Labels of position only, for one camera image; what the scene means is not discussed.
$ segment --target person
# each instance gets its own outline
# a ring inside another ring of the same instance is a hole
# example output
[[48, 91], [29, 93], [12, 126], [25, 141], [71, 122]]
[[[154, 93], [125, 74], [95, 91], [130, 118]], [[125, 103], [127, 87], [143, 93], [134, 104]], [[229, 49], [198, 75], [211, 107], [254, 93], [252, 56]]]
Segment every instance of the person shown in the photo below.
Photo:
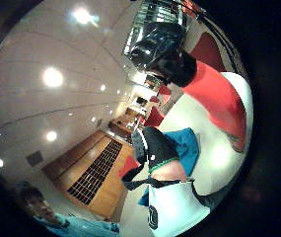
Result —
[[[221, 190], [200, 196], [193, 180], [185, 175], [174, 146], [158, 129], [146, 126], [134, 131], [131, 138], [140, 166], [129, 170], [121, 180], [130, 191], [148, 184], [148, 220], [156, 237], [177, 236], [189, 231], [216, 208], [239, 174]], [[133, 181], [145, 163], [149, 167], [149, 178]]]
[[245, 149], [246, 110], [233, 85], [217, 70], [182, 50], [185, 29], [175, 23], [149, 23], [129, 59], [138, 71], [175, 83], [198, 101], [209, 120], [227, 134], [232, 148]]
[[117, 223], [86, 220], [54, 212], [36, 187], [22, 187], [19, 195], [22, 202], [35, 214], [35, 220], [58, 236], [119, 236], [119, 224]]

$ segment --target air vent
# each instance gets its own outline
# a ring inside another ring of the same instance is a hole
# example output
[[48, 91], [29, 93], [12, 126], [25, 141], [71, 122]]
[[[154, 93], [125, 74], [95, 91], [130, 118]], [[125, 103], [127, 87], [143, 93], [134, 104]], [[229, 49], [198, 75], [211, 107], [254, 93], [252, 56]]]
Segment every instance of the air vent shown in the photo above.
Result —
[[29, 164], [32, 167], [39, 164], [41, 161], [43, 161], [40, 151], [37, 151], [37, 152], [33, 153], [32, 155], [29, 155], [28, 157], [26, 157], [26, 159], [28, 160]]
[[101, 155], [93, 162], [68, 193], [83, 204], [89, 204], [102, 185], [122, 144], [112, 140]]
[[99, 126], [102, 124], [102, 121], [103, 121], [103, 119], [102, 119], [102, 118], [98, 120], [97, 127], [99, 127]]

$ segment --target wooden floor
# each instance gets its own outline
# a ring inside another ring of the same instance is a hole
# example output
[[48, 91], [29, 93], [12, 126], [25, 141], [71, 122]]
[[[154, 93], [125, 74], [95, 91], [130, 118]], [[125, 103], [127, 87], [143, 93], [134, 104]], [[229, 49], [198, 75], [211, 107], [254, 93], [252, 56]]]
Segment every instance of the wooden floor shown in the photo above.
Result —
[[122, 213], [123, 205], [126, 200], [127, 194], [128, 194], [128, 190], [122, 191], [117, 207], [108, 221], [115, 222], [115, 223], [120, 222], [120, 216]]

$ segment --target white ceiling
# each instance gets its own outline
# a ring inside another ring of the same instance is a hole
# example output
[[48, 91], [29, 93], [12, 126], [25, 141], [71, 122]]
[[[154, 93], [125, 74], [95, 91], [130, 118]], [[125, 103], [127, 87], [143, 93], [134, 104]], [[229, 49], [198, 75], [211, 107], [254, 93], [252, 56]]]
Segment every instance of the white ceiling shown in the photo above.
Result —
[[[0, 158], [9, 182], [35, 175], [92, 134], [97, 123], [92, 117], [103, 119], [104, 127], [124, 113], [132, 84], [121, 53], [139, 4], [46, 0], [7, 35], [0, 46]], [[71, 15], [77, 7], [99, 21], [77, 23]], [[51, 66], [63, 76], [60, 87], [43, 83], [42, 74]], [[57, 139], [48, 142], [51, 130]], [[37, 150], [44, 162], [31, 168], [25, 157]]]

